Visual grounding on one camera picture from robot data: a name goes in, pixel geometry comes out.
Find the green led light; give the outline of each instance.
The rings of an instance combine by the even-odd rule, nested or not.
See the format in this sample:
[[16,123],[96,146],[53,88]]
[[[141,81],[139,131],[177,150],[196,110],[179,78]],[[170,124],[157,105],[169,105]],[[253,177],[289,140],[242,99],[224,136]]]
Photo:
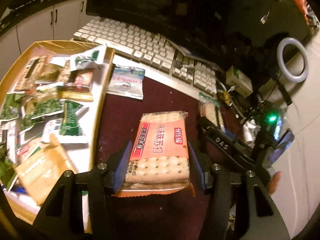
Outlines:
[[271,116],[271,117],[269,118],[269,121],[270,121],[270,122],[274,122],[276,119],[277,119],[277,117],[276,117],[275,115],[273,115],[273,116]]

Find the wall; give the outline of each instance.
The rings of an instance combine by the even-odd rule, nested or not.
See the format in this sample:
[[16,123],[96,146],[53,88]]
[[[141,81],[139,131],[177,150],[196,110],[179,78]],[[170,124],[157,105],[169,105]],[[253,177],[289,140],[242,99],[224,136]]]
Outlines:
[[[286,109],[276,88],[270,100],[286,109],[286,121],[295,140],[289,149],[273,165],[282,171],[283,178],[273,200],[288,227],[290,236],[297,235],[306,225],[320,202],[320,33],[306,45],[309,75],[300,84],[280,78],[291,95],[293,104]],[[300,54],[293,57],[287,67],[293,74],[303,69]],[[274,82],[268,82],[260,90],[264,98],[271,92]]]

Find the countertop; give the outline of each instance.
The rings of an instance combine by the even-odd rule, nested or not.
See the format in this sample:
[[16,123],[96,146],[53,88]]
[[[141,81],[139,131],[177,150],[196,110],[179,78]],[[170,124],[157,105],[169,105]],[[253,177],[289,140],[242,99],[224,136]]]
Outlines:
[[65,1],[68,0],[34,0],[23,6],[20,6],[17,9],[12,10],[0,22],[0,37],[30,15]]

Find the plastic bag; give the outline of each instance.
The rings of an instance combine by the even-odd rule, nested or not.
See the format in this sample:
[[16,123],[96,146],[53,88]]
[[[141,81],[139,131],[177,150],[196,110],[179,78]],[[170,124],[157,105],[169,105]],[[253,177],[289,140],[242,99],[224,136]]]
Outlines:
[[116,196],[170,194],[190,187],[182,111],[143,114],[123,188]]
[[108,86],[108,94],[143,99],[142,83],[145,70],[116,65]]
[[224,133],[226,129],[221,114],[220,103],[202,93],[199,93],[199,113],[201,117],[206,117],[214,126]]

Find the small box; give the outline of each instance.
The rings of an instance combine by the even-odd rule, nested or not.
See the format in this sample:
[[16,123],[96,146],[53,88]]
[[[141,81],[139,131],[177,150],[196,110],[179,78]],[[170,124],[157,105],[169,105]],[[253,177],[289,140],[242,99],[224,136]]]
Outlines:
[[229,86],[236,85],[235,90],[244,98],[253,92],[250,78],[234,66],[231,66],[226,72],[226,84]]

